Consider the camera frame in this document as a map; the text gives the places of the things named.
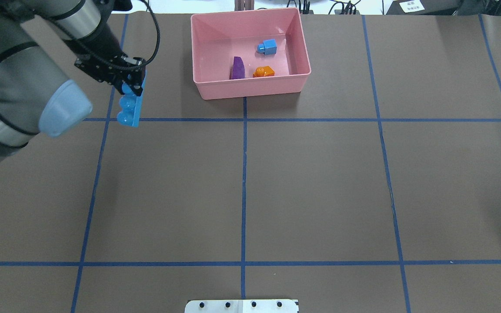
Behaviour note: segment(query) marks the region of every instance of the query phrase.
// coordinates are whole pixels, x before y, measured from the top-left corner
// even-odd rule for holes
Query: orange block
[[[252,77],[272,77],[276,72],[270,66],[259,66],[256,68],[256,71],[252,75]]]

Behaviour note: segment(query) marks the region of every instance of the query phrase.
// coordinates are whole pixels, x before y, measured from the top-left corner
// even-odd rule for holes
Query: cable
[[[148,9],[148,11],[150,12],[150,14],[152,16],[152,20],[154,20],[154,25],[156,26],[157,37],[156,37],[156,47],[154,48],[154,52],[152,53],[152,56],[147,61],[142,62],[141,64],[135,65],[135,66],[119,66],[119,65],[115,65],[115,64],[113,64],[111,62],[108,62],[106,59],[102,58],[101,56],[99,56],[98,54],[96,54],[96,52],[94,52],[90,48],[88,48],[80,40],[78,40],[77,38],[75,38],[75,36],[73,34],[71,34],[70,31],[68,31],[66,28],[64,28],[59,23],[57,23],[57,20],[54,20],[51,17],[43,16],[43,15],[39,14],[38,12],[36,12],[36,14],[38,14],[39,16],[41,16],[45,20],[49,20],[50,23],[52,23],[53,25],[55,25],[57,28],[59,28],[59,30],[61,30],[63,33],[65,33],[67,36],[69,36],[72,41],[74,41],[79,46],[81,46],[84,50],[86,50],[86,52],[88,52],[90,54],[90,56],[94,57],[94,59],[102,62],[106,66],[111,67],[112,69],[116,69],[116,70],[120,70],[120,71],[133,71],[133,70],[142,69],[144,66],[146,66],[150,62],[152,62],[155,59],[155,57],[157,55],[157,50],[160,47],[160,26],[157,24],[156,15],[152,11],[152,8],[150,7],[150,5],[148,4],[148,2],[146,0],[140,0],[140,1],[143,2],[147,6],[147,9]]]
[[[356,4],[359,3],[361,0],[359,0],[356,4],[353,4],[351,2],[342,2],[342,1],[334,1],[334,5],[330,8],[330,11],[328,12],[328,15],[332,13],[332,10],[336,6],[336,4],[340,3],[341,4],[341,13],[340,14],[356,14],[357,13],[357,7]]]
[[[338,3],[341,3],[341,11],[343,12],[344,11],[344,8],[345,8],[345,3],[341,2],[341,1],[336,1],[334,3],[334,5],[330,8],[330,11],[328,12],[328,15],[330,15],[332,13],[332,10],[334,9],[334,7],[338,4]]]
[[[303,14],[310,14],[310,11],[311,11],[311,2],[304,0]]]

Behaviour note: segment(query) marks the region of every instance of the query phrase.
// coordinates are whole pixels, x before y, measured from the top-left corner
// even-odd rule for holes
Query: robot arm
[[[130,0],[0,0],[0,161],[36,134],[61,135],[92,111],[82,90],[20,23],[42,16],[75,52],[75,66],[121,94],[126,83],[141,95],[145,65],[157,48],[149,61],[129,58],[107,25],[112,10],[131,8]]]

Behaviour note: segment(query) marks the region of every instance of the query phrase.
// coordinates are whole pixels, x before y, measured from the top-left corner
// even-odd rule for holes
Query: pink plastic bin
[[[298,93],[311,73],[297,8],[194,14],[190,29],[193,80],[205,100]],[[266,39],[276,40],[275,55],[256,51]],[[245,79],[229,79],[235,56],[243,59]],[[266,65],[274,77],[252,77]]]

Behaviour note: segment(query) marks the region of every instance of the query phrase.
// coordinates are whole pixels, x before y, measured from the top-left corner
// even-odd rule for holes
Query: silver arm segment
[[[94,12],[92,0],[22,2],[35,12],[55,17],[79,36],[89,35],[100,23],[100,12]],[[89,20],[74,22],[87,14],[91,14]],[[40,131],[58,136],[91,111],[92,105],[80,88],[20,23],[0,14],[0,161],[18,152]]]

